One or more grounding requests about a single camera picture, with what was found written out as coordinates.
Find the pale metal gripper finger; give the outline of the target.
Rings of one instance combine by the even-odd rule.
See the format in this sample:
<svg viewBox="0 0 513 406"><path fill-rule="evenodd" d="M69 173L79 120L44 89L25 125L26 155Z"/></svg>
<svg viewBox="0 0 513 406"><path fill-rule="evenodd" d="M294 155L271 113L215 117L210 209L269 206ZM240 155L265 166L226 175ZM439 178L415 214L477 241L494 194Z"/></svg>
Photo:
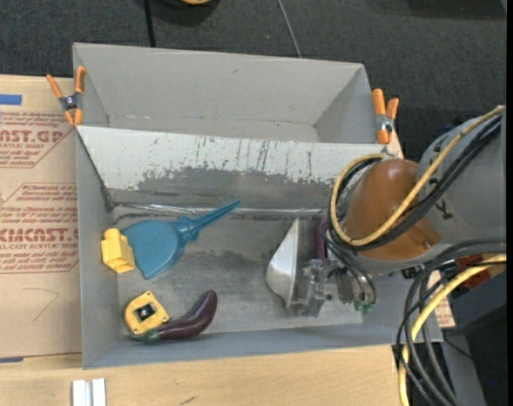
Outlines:
<svg viewBox="0 0 513 406"><path fill-rule="evenodd" d="M289 310L296 316L318 317L325 299L311 298L307 301L291 301Z"/></svg>

